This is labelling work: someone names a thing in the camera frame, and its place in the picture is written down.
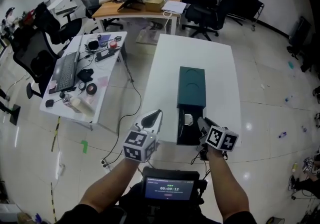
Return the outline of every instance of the black mouse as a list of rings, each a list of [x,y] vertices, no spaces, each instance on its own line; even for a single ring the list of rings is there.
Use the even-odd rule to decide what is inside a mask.
[[[48,100],[47,102],[45,102],[45,106],[47,107],[47,108],[50,108],[50,107],[52,107],[53,105],[54,105],[54,101],[53,100]]]

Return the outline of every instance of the display screen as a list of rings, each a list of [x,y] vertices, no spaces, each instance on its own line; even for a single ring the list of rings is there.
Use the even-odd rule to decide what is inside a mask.
[[[194,181],[147,178],[145,197],[160,200],[189,200]]]

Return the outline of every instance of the green box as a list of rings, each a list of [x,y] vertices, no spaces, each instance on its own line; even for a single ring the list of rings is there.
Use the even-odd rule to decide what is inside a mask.
[[[180,67],[177,108],[206,107],[206,76],[203,69]]]

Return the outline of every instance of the white cylinder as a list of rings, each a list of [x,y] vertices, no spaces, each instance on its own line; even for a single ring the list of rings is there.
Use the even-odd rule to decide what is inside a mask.
[[[87,116],[93,117],[95,115],[94,110],[92,110],[90,105],[82,98],[72,98],[71,104],[74,108],[78,109]]]

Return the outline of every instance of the red tape roll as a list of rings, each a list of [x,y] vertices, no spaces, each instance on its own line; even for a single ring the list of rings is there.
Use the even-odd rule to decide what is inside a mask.
[[[117,48],[118,47],[118,44],[116,41],[111,41],[110,42],[110,48]]]

